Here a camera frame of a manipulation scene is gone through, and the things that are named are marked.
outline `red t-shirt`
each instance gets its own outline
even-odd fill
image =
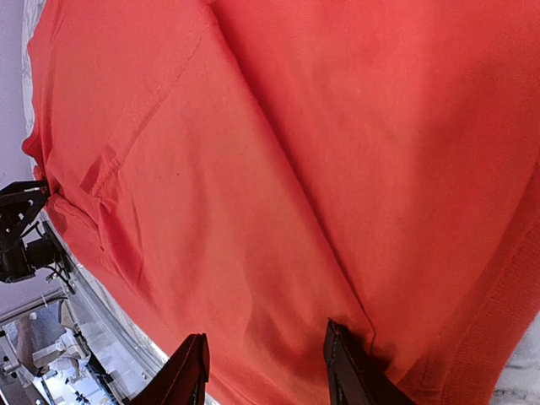
[[[207,333],[223,403],[328,403],[328,318],[487,403],[540,308],[537,2],[90,3],[47,2],[24,150],[128,315]]]

